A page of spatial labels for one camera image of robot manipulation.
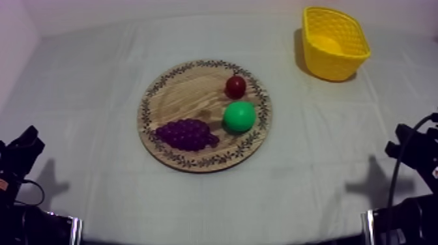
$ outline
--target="red tomato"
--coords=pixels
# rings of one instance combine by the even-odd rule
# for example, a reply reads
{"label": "red tomato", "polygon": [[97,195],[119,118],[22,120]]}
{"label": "red tomato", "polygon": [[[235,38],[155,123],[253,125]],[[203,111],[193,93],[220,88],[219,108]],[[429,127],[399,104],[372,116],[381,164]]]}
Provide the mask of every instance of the red tomato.
{"label": "red tomato", "polygon": [[227,80],[226,94],[232,99],[239,99],[245,95],[246,83],[241,76],[232,76]]}

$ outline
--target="white wall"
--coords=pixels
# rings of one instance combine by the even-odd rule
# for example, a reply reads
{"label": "white wall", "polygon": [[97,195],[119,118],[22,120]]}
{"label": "white wall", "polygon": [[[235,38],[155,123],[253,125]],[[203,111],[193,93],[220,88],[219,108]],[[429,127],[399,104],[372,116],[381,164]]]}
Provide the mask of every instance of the white wall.
{"label": "white wall", "polygon": [[344,10],[362,23],[435,34],[438,0],[25,0],[43,35],[136,18],[223,12],[283,12],[309,5]]}
{"label": "white wall", "polygon": [[39,41],[21,0],[0,1],[0,110]]}

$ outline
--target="wooden plate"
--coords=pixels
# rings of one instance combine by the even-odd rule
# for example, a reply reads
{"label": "wooden plate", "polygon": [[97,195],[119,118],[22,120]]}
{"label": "wooden plate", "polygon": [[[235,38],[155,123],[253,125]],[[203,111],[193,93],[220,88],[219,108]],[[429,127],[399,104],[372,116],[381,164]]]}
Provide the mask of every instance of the wooden plate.
{"label": "wooden plate", "polygon": [[[228,78],[237,74],[246,81],[240,100],[254,103],[257,119],[248,132],[228,134],[222,128],[226,107],[234,100],[224,93]],[[216,148],[180,151],[160,141],[155,129],[170,121],[199,119],[219,137]],[[233,167],[254,153],[266,138],[272,106],[266,89],[249,71],[225,61],[198,60],[174,66],[146,90],[138,109],[138,130],[146,149],[163,164],[181,171],[209,173]]]}

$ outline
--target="plastic basket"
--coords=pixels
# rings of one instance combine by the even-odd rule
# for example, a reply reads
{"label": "plastic basket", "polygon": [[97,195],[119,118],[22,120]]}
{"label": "plastic basket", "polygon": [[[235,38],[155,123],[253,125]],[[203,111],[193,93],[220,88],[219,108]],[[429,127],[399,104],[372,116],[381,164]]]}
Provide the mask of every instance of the plastic basket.
{"label": "plastic basket", "polygon": [[359,23],[343,12],[308,7],[302,25],[306,65],[317,77],[344,81],[371,55]]}

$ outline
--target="grape cluster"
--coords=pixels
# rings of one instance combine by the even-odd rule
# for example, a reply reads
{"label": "grape cluster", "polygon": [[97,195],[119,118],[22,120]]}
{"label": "grape cluster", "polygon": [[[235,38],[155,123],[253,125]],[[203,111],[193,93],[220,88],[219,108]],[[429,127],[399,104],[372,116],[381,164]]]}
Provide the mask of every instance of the grape cluster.
{"label": "grape cluster", "polygon": [[218,136],[210,133],[207,123],[197,119],[168,122],[155,130],[155,134],[173,148],[183,151],[199,151],[207,145],[215,148]]}

